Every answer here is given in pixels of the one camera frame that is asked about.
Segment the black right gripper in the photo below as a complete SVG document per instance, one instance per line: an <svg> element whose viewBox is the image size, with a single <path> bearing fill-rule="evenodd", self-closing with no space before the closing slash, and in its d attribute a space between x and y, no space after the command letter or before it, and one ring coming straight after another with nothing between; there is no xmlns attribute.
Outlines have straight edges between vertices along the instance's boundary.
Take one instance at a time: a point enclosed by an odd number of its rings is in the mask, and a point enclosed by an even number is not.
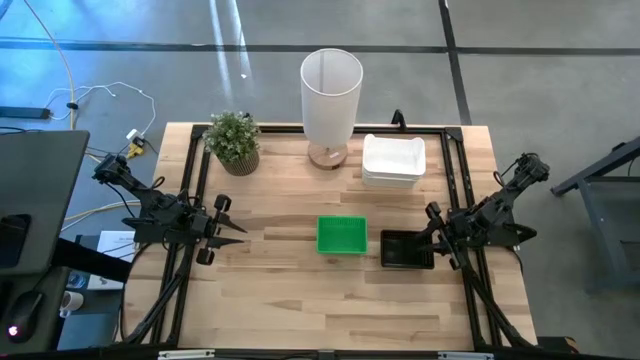
<svg viewBox="0 0 640 360"><path fill-rule="evenodd" d="M437 232L438 242L425 244L421 249L442 256L449 255L449 262L454 270L472 271L468 242L472 235L470 217L474 210L475 206L454 210L450 213L450 219L443 220L438 203L430 202L425 209L429 222L424 230L416 234L416 239L431 241L433 233Z"/></svg>

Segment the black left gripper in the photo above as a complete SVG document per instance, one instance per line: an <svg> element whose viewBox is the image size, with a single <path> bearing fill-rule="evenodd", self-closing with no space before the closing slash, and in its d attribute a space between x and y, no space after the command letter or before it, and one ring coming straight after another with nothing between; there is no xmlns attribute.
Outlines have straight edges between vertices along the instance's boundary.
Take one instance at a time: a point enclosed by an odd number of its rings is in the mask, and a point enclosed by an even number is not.
<svg viewBox="0 0 640 360"><path fill-rule="evenodd" d="M226 245L240 244L243 240L225 238L219 235L221 225L236 231L245 232L245 229L235 224L227 211L230 209L231 199L227 195L218 195L214 201L216 210L213 217L206 213L197 213L194 217L192 229L199 239L205 240L205 245L198 251L196 262L201 265L211 265L215 258L215 250Z"/></svg>

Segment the black plastic basket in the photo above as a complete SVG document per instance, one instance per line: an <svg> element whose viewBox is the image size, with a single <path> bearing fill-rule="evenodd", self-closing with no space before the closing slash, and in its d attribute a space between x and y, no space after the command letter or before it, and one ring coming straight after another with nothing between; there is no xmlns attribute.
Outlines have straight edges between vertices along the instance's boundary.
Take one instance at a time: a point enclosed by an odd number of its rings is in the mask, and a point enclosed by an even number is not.
<svg viewBox="0 0 640 360"><path fill-rule="evenodd" d="M382 267L432 270L435 267L431 239L419 238L416 231L382 230L380 261Z"/></svg>

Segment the white plastic basket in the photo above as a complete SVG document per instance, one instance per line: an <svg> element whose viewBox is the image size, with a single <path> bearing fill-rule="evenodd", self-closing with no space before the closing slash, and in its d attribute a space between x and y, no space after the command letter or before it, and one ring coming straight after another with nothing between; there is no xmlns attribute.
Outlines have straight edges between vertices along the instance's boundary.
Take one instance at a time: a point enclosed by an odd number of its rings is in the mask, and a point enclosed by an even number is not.
<svg viewBox="0 0 640 360"><path fill-rule="evenodd" d="M371 173L363 170L362 180L368 186L413 188L420 180L420 177L401 174Z"/></svg>
<svg viewBox="0 0 640 360"><path fill-rule="evenodd" d="M378 137L363 140L362 170L372 178L417 181L426 173L426 146L412 139Z"/></svg>

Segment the green plastic basket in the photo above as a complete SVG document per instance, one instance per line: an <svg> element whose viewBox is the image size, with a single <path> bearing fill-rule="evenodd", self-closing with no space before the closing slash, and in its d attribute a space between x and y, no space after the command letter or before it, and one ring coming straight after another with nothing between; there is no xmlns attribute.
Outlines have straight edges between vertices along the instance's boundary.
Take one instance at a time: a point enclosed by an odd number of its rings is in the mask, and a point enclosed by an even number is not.
<svg viewBox="0 0 640 360"><path fill-rule="evenodd" d="M319 216L316 251L323 255L364 255L368 251L368 223L363 216Z"/></svg>

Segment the small potted green plant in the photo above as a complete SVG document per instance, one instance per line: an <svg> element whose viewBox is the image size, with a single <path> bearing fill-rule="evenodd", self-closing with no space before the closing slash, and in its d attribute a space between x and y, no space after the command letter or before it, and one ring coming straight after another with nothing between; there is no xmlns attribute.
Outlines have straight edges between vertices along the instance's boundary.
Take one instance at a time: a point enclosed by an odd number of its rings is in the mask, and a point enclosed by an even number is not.
<svg viewBox="0 0 640 360"><path fill-rule="evenodd" d="M259 134L260 129L249 113L212 114L211 123L203 133L204 147L229 174L247 176L259 166Z"/></svg>

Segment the white paper box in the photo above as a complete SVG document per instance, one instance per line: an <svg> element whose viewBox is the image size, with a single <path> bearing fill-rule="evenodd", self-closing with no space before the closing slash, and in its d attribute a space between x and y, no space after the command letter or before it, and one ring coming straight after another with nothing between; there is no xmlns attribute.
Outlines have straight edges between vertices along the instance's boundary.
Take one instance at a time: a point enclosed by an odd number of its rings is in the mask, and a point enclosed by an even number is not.
<svg viewBox="0 0 640 360"><path fill-rule="evenodd" d="M134 231L102 231L97 244L97 251L108 256L131 263L136 253L133 241ZM87 283L88 290L106 291L121 290L123 283L109 280L101 276L90 275Z"/></svg>

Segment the black bar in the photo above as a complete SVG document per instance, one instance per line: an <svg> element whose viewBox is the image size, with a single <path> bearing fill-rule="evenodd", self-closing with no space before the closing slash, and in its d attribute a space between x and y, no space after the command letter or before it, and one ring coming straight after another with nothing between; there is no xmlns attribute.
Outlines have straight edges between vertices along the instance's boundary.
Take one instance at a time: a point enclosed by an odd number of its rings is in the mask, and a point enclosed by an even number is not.
<svg viewBox="0 0 640 360"><path fill-rule="evenodd" d="M118 282L126 282L132 269L132 265L125 260L65 239L57 241L51 265L68 267Z"/></svg>

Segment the white mug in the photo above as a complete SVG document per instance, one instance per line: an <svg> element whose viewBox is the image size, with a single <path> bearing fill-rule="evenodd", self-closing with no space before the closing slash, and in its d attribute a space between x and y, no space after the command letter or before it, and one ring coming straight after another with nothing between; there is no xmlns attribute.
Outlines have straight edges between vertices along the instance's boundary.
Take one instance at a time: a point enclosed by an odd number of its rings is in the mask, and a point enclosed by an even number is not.
<svg viewBox="0 0 640 360"><path fill-rule="evenodd" d="M59 307L59 317L67 318L82 307L84 296L79 292L65 291Z"/></svg>

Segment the white shade wooden base lamp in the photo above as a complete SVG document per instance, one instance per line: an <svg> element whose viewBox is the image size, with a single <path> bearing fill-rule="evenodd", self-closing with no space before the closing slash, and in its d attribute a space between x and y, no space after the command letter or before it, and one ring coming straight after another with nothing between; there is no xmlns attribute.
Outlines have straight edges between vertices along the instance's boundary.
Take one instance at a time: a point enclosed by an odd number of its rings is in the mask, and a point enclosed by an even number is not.
<svg viewBox="0 0 640 360"><path fill-rule="evenodd" d="M363 77L358 58L337 48L317 50L300 66L302 124L309 141L308 157L322 170L335 170L346 160Z"/></svg>

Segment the dark grey desk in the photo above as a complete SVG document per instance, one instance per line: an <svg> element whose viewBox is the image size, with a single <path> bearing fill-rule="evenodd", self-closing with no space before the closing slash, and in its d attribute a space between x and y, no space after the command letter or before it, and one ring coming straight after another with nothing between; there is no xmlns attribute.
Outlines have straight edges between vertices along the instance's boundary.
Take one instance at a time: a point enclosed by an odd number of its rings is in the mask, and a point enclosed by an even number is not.
<svg viewBox="0 0 640 360"><path fill-rule="evenodd" d="M70 269L52 266L51 259L88 140L83 130L0 135L0 219L14 214L32 218L18 264L0 268L0 358L57 346L59 306ZM45 295L36 331L24 343L11 343L9 309L30 290Z"/></svg>

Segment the black flat device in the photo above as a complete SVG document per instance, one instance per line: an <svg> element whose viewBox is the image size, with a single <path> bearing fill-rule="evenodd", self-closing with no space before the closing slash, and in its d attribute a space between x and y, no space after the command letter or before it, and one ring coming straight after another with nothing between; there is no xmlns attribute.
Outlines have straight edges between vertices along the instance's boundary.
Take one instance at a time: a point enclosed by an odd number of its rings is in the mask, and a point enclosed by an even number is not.
<svg viewBox="0 0 640 360"><path fill-rule="evenodd" d="M18 264L31 220L28 214L8 215L0 219L0 268L13 268Z"/></svg>

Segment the black computer mouse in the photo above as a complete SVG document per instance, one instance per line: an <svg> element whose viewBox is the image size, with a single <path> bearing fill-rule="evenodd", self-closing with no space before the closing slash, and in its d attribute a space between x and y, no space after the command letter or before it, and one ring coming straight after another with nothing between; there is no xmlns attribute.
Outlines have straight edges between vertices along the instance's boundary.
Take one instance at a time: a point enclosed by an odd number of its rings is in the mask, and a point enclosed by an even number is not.
<svg viewBox="0 0 640 360"><path fill-rule="evenodd" d="M44 298L42 292L30 290L15 300L6 322L6 335L11 343L24 343L34 335Z"/></svg>

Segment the black aluminium table frame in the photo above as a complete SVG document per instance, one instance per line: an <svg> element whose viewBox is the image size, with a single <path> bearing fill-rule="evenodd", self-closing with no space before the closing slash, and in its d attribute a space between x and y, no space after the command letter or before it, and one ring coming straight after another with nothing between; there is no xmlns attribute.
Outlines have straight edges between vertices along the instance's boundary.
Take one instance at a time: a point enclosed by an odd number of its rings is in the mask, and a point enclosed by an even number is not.
<svg viewBox="0 0 640 360"><path fill-rule="evenodd" d="M182 347L336 350L469 350L476 342L504 344L493 318L470 306L460 272L445 258L432 270L381 266L382 230L419 230L425 207L461 208L497 188L496 160L485 126L378 125L382 136L423 138L426 173L413 188L370 187L361 178L361 125L346 163L324 171L307 155L298 124L263 124L260 164L245 177L229 175L196 142L197 125L165 129L156 171L163 190L188 188L211 206L230 196L230 245L212 265L193 265L184 293L169 303L152 341ZM316 251L319 216L363 216L364 255Z"/></svg>

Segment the silver bracket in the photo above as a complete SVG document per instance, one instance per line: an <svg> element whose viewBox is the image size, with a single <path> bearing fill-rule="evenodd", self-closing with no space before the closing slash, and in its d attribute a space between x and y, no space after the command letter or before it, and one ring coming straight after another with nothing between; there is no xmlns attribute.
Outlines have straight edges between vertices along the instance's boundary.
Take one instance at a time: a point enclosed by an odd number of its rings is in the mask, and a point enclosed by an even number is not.
<svg viewBox="0 0 640 360"><path fill-rule="evenodd" d="M160 351L157 360L207 360L214 359L215 351L209 349Z"/></svg>
<svg viewBox="0 0 640 360"><path fill-rule="evenodd" d="M438 360L495 360L491 353L441 351L437 353Z"/></svg>

